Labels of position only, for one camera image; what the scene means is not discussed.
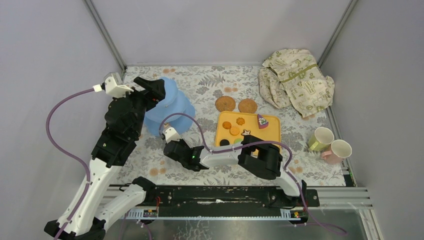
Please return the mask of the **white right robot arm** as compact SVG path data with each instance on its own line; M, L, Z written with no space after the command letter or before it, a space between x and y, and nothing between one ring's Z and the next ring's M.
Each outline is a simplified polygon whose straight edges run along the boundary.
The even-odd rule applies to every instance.
M238 143L207 148L189 147L183 139L168 140L163 154L195 172L238 165L260 179L275 181L293 206L299 206L307 199L305 181L298 179L289 169L293 152L279 141L247 135Z

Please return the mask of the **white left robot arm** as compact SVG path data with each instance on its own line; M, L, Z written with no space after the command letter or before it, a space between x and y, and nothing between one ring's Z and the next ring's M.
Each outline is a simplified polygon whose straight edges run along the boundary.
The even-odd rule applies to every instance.
M112 101L91 160L82 163L85 178L77 194L63 215L44 227L55 240L102 240L107 229L132 207L148 206L156 199L156 185L144 177L137 177L116 199L105 206L100 205L111 181L136 147L145 113L166 96L163 79L136 77L134 83L142 90L119 85L113 77L92 87L94 92L105 91L112 96Z

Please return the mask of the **purple cake slice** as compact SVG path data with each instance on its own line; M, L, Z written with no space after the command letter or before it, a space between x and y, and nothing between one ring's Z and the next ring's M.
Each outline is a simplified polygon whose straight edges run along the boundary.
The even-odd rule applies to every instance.
M265 129L268 127L269 122L260 114L256 115L257 118L257 124L259 129Z

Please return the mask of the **star shaped cookie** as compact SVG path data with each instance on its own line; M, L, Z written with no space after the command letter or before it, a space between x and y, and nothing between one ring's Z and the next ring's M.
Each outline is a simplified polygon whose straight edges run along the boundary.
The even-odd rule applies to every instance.
M251 135L251 131L250 130L247 130L247 129L244 129L243 132L241 133L241 135L242 136L249 136L249 135Z

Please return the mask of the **blue three-tier cake stand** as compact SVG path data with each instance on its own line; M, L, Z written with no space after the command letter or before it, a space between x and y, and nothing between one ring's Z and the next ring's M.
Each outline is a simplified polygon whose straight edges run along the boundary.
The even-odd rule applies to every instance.
M179 114L184 113L193 118L196 113L195 108L186 95L178 89L177 83L173 79L167 77L162 77L162 79L164 80L165 99L145 113L143 124L151 135L158 137L162 120L171 114L178 113L165 122L175 128L179 134L185 133L193 122Z

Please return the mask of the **yellow serving tray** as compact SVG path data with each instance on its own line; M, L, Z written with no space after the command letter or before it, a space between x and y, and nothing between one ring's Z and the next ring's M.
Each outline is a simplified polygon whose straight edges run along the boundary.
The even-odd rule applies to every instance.
M278 117L273 115L262 115L268 121L268 127L264 129L258 128L257 114L255 113L243 113L243 112L233 112L233 111L222 111L218 116L216 134L215 134L215 143L216 147L220 146L220 141L222 139L229 140L230 144L233 144L234 140L237 138L243 139L244 136L241 135L243 130L250 130L251 135L255 136L263 141L276 141L280 142L281 138L281 123ZM245 124L238 125L236 123L237 118L244 118ZM240 129L239 135L231 135L229 129L224 129L222 127L223 122L230 122L232 127L236 126Z

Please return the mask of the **woven rattan coaster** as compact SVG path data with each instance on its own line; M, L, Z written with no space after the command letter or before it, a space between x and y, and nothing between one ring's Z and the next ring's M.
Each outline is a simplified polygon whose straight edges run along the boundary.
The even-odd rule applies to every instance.
M230 96L221 96L215 101L215 107L220 112L232 112L236 108L236 101Z
M250 98L245 98L241 100L240 103L238 104L238 110L241 113L254 114L257 111L257 109L258 109L257 103Z

